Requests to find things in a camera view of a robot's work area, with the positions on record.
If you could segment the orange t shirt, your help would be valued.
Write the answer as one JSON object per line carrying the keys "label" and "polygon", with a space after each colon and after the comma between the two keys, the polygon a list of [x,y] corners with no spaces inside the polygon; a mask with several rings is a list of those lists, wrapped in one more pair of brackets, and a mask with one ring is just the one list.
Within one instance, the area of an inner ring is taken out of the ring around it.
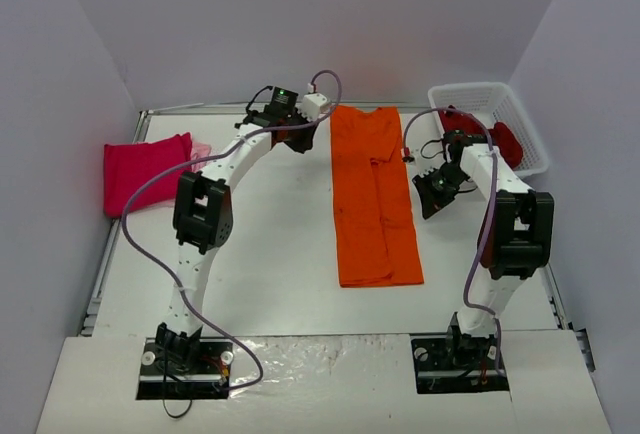
{"label": "orange t shirt", "polygon": [[422,284],[397,109],[340,106],[330,118],[330,141],[340,286]]}

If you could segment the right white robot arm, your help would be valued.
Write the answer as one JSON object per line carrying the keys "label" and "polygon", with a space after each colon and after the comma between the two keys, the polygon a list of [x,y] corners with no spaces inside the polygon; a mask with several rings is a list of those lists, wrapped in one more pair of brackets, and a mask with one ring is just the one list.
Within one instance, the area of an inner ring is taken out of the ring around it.
{"label": "right white robot arm", "polygon": [[428,219],[450,205],[472,182],[487,202],[463,306],[443,343],[446,360],[465,367],[479,351],[500,344],[500,317],[516,290],[546,266],[551,252],[554,199],[522,181],[484,135],[444,134],[445,161],[412,179]]}

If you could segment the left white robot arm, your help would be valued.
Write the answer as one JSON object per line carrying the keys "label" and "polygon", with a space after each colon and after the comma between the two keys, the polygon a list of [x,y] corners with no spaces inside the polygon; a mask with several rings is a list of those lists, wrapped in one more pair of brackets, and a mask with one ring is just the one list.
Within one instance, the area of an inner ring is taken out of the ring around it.
{"label": "left white robot arm", "polygon": [[331,101],[315,91],[301,100],[292,91],[273,90],[261,111],[248,109],[235,125],[228,156],[209,162],[178,181],[172,225],[179,244],[177,280],[168,314],[158,326],[155,344],[169,366],[179,373],[195,369],[201,360],[202,309],[213,260],[233,228],[231,195],[249,169],[278,143],[304,153],[313,147],[317,121]]}

